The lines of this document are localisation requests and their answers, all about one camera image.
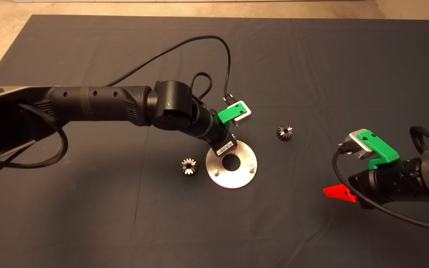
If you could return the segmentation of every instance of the label sticker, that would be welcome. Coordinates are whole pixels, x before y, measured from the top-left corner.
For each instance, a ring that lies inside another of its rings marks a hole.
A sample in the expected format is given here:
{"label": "label sticker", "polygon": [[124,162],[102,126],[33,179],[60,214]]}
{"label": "label sticker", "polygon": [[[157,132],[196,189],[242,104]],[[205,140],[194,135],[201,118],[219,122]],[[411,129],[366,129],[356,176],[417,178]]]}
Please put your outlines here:
{"label": "label sticker", "polygon": [[217,155],[222,155],[227,149],[234,146],[234,143],[232,141],[229,141],[225,146],[221,147],[218,151],[216,151]]}

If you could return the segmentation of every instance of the metal washer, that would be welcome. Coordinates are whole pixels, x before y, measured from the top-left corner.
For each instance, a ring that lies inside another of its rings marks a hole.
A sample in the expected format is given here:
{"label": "metal washer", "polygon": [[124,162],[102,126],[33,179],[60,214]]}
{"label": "metal washer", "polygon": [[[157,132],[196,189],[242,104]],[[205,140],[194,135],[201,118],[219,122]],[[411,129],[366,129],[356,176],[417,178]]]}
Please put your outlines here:
{"label": "metal washer", "polygon": [[254,151],[242,141],[237,141],[237,148],[228,154],[236,155],[240,160],[240,166],[235,171],[229,171],[223,167],[223,158],[217,157],[212,149],[206,155],[206,170],[210,178],[216,184],[230,189],[240,188],[247,185],[257,171],[257,159]]}

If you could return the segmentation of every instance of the table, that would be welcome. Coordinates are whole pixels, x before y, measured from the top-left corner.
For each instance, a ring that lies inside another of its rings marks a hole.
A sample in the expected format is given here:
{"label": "table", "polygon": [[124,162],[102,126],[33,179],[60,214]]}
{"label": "table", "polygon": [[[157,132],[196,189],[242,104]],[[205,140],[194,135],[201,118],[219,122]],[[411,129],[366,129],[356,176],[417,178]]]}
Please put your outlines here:
{"label": "table", "polygon": [[[2,85],[101,85],[186,38],[215,34],[233,55],[229,91],[252,119],[233,131],[255,151],[247,186],[219,187],[209,146],[128,122],[72,122],[58,164],[0,173],[0,267],[426,267],[429,230],[329,199],[336,144],[368,128],[416,157],[409,127],[429,129],[429,21],[33,16],[0,62]],[[213,76],[224,108],[225,52],[198,41],[122,85]],[[202,92],[203,83],[195,86]],[[294,127],[290,142],[279,125]],[[17,160],[58,149],[57,136]],[[200,164],[185,177],[184,158]],[[366,161],[343,157],[351,175]],[[429,204],[388,207],[429,222]]]}

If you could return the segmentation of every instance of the gear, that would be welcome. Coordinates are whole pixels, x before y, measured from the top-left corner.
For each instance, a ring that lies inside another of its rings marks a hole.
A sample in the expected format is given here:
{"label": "gear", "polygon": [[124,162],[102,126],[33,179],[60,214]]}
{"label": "gear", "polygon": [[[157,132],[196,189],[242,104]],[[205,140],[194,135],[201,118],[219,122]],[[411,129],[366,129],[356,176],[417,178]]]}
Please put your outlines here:
{"label": "gear", "polygon": [[194,159],[186,158],[182,161],[182,170],[185,175],[193,175],[196,172],[196,168],[198,168],[198,166]]}
{"label": "gear", "polygon": [[276,131],[276,136],[283,142],[290,140],[293,134],[292,127],[288,125],[281,125]]}

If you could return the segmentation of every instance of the concrete floor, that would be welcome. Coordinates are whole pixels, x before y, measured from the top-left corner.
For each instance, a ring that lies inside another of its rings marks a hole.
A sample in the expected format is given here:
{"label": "concrete floor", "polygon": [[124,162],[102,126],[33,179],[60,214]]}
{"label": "concrete floor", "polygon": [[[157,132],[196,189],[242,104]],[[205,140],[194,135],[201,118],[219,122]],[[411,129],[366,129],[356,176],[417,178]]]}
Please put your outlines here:
{"label": "concrete floor", "polygon": [[429,19],[429,1],[13,3],[0,0],[0,60],[32,14]]}

